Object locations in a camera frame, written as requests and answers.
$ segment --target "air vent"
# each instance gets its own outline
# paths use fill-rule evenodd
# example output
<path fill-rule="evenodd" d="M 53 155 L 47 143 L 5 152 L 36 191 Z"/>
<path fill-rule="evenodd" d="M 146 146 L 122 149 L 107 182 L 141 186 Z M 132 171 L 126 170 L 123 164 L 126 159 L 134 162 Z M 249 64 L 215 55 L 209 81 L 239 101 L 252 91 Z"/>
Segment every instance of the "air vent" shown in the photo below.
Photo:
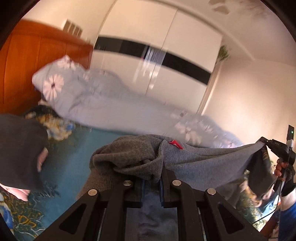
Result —
<path fill-rule="evenodd" d="M 80 38 L 83 30 L 81 27 L 77 26 L 77 24 L 75 24 L 67 19 L 67 21 L 63 27 L 63 31 Z"/>

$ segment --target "white wardrobe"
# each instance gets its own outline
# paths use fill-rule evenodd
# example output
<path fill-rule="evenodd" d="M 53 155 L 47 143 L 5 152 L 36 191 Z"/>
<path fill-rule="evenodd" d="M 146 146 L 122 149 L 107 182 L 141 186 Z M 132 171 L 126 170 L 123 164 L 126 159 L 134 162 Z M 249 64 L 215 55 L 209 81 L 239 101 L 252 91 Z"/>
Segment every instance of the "white wardrobe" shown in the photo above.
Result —
<path fill-rule="evenodd" d="M 177 8 L 117 0 L 99 33 L 91 68 L 115 72 L 132 90 L 197 112 L 222 35 Z"/>

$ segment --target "floral pillowcase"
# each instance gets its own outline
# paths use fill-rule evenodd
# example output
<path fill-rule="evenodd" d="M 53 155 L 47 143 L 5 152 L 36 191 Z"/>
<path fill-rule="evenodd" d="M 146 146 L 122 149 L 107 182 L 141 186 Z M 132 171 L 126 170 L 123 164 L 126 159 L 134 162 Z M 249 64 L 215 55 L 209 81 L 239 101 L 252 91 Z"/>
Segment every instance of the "floral pillowcase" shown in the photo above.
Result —
<path fill-rule="evenodd" d="M 85 91 L 85 84 L 79 81 L 86 70 L 65 55 L 33 75 L 33 85 L 43 94 L 52 107 L 70 105 L 76 97 Z"/>

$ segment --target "floral blanket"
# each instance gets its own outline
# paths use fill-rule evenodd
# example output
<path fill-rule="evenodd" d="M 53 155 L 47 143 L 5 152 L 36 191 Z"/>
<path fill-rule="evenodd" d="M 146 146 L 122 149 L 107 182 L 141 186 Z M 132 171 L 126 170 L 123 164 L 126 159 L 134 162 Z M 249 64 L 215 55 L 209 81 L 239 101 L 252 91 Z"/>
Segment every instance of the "floral blanket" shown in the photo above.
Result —
<path fill-rule="evenodd" d="M 243 143 L 207 116 L 131 91 L 115 74 L 86 70 L 64 56 L 32 78 L 59 116 L 89 127 L 130 134 L 156 134 L 191 146 L 233 148 Z"/>

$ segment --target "glove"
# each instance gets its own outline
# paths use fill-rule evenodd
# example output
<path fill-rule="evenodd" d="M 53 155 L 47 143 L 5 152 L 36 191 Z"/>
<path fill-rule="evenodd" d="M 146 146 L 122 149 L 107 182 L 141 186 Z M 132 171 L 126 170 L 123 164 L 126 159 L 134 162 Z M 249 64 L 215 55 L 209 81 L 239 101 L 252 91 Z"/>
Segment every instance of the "glove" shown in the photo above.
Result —
<path fill-rule="evenodd" d="M 281 195 L 283 197 L 287 196 L 296 188 L 296 183 L 294 183 L 294 176 L 295 176 L 294 167 L 291 164 L 288 164 L 286 168 L 286 181 L 285 181 L 283 190 L 281 192 Z"/>

